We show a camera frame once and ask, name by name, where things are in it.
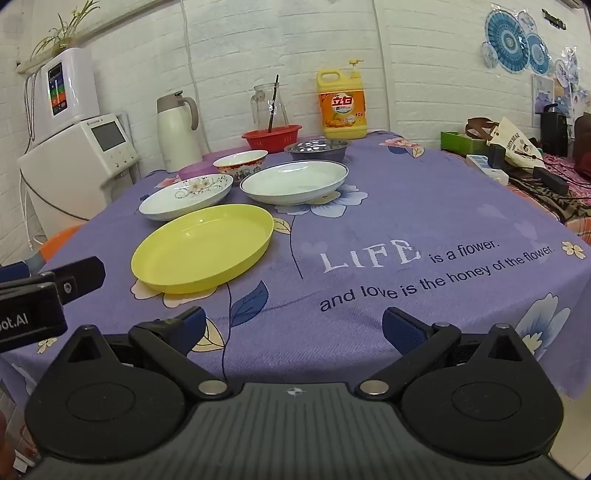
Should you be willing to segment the brown leather bag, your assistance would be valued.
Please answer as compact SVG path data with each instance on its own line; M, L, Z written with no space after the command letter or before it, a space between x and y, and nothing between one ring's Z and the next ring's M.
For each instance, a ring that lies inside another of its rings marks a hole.
M473 139L490 141L492 139L492 132L498 125L498 122L487 117L472 117L467 120L465 134Z

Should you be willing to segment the white water purifier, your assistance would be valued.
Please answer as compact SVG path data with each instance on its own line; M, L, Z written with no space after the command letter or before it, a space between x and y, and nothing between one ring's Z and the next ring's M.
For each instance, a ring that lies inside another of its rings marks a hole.
M69 48L35 76L33 147L68 127L100 115L91 55Z

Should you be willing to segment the black speaker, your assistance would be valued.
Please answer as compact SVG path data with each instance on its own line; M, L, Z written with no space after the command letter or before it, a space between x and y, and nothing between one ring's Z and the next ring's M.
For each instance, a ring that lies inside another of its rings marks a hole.
M548 104L540 114L541 144L545 153L558 157L567 157L567 118L557 110L557 107L557 103Z

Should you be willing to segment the orange plastic stool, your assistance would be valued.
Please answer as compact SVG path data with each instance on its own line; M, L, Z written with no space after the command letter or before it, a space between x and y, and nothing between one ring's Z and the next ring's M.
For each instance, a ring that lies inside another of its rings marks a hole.
M48 262L80 228L81 225L68 227L44 242L40 247L42 259Z

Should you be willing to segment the white blue-rimmed plate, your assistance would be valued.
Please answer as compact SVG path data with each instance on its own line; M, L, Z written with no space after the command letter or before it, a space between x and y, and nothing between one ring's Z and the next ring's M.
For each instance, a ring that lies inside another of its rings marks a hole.
M297 161L252 174L239 187L250 199L263 204L301 205L334 192L348 175L348 167L341 163Z

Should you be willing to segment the green box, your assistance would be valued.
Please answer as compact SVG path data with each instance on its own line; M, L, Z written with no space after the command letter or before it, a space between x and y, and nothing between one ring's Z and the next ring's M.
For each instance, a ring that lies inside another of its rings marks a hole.
M485 155L488 145L485 140L473 139L464 133L442 131L440 134L441 149L460 156Z

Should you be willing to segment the black power adapter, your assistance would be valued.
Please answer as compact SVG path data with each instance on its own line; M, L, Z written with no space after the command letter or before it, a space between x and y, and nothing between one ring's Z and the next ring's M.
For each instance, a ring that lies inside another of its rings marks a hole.
M551 173L546 168L535 167L533 177L540 180L547 188L558 195L566 195L569 192L568 182L559 175Z

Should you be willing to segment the stainless steel bowl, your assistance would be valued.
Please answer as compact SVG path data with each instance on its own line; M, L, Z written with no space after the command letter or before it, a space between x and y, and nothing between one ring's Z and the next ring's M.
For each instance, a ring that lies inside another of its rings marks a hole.
M284 148L294 160L325 160L342 162L346 157L349 141L318 138L288 145Z

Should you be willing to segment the blue paper fan decoration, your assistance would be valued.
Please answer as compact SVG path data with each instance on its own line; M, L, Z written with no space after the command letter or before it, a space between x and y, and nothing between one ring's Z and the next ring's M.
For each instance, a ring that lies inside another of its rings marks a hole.
M501 66L512 74L526 69L538 75L552 70L550 51L526 10L512 13L494 6L484 24L483 60L489 69Z

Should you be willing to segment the white thermos jug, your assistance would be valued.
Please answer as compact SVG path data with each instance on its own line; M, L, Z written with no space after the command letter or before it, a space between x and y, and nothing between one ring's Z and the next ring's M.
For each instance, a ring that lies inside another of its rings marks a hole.
M157 99L157 137L167 172L202 160L197 138L199 116L197 102L181 91Z

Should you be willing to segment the white red-patterned ceramic bowl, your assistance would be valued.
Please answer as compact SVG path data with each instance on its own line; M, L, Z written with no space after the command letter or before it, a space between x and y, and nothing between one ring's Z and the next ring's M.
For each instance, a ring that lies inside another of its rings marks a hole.
M263 169L269 153L266 150L249 150L221 157L213 166L223 174L230 175L236 184Z

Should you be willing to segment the white water dispenser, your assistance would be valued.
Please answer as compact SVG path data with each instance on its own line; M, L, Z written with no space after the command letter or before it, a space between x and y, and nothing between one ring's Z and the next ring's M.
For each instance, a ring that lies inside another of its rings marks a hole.
M19 159L46 237L91 220L132 185L139 156L117 116L77 123Z

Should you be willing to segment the yellow detergent bottle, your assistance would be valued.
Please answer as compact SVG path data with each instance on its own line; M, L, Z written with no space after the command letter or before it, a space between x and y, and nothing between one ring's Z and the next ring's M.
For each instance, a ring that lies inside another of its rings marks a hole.
M356 68L362 62L349 60L349 72L325 69L317 74L322 131L328 139L356 140L367 135L366 95L362 75Z

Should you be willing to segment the purple plastic bowl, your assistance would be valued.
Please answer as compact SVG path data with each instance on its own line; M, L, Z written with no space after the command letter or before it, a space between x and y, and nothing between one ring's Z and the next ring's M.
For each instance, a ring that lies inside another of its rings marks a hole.
M187 165L177 172L177 177L180 180L188 180L191 178L204 176L208 174L217 174L218 170L213 165L212 161L201 161Z

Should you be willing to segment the glass pitcher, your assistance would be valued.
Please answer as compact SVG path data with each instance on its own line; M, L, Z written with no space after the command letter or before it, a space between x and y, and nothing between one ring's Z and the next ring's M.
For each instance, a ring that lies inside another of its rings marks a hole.
M250 98L252 107L252 120L257 130L267 130L270 119L271 98L273 97L273 83L260 84L253 87L253 95ZM286 106L280 97L280 87L276 98L276 116L274 116L273 127L290 125L288 121Z

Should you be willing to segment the white floral ceramic plate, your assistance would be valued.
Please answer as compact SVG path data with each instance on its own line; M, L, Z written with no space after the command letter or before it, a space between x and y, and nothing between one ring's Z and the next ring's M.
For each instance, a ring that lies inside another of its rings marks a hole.
M143 200L139 213L153 221L174 220L221 202L232 185L233 177L228 174L208 174L182 180Z

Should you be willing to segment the white power strip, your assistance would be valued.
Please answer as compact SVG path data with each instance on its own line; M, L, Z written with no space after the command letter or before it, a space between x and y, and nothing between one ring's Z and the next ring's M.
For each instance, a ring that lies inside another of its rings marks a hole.
M507 186L509 184L508 174L502 169L497 169L497 168L491 167L488 163L487 156L469 154L466 156L466 159L467 159L469 165L477 168L483 174L485 174L489 178L497 181L501 185Z

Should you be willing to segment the yellow plastic plate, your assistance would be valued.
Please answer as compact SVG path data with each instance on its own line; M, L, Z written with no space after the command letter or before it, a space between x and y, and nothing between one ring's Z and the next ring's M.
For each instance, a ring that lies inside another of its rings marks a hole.
M208 207L168 222L134 251L131 271L156 292L217 287L256 265L273 236L273 216L249 204Z

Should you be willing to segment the red plastic basket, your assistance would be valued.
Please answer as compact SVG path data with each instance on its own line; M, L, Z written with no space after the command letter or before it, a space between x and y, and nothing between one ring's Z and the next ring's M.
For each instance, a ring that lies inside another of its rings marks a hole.
M266 150L270 154L278 153L287 146L297 142L301 125L293 124L283 127L273 127L271 131L252 130L242 134L242 138L249 143L251 150Z

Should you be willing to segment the potted green plant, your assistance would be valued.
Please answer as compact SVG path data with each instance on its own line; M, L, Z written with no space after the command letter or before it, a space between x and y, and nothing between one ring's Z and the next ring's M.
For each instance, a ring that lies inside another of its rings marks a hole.
M59 25L48 30L48 35L39 40L33 48L30 59L36 55L48 52L55 57L63 51L74 46L77 29L82 21L93 11L99 10L100 5L96 0L87 0L81 7L75 7L71 11L70 18L65 20L57 14Z

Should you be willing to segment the purple floral tablecloth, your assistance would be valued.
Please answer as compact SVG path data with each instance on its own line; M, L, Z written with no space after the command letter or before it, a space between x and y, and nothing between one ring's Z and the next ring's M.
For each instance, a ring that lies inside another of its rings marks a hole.
M429 150L391 151L383 134L353 143L349 176L317 205L272 207L276 229L252 269L185 297L139 284L131 258L155 229L138 210L153 174L84 225L52 258L96 256L103 286L66 306L70 328L124 333L204 308L193 362L233 383L356 383L396 358L383 328L395 306L470 333L512 325L554 385L590 381L590 248L510 189Z

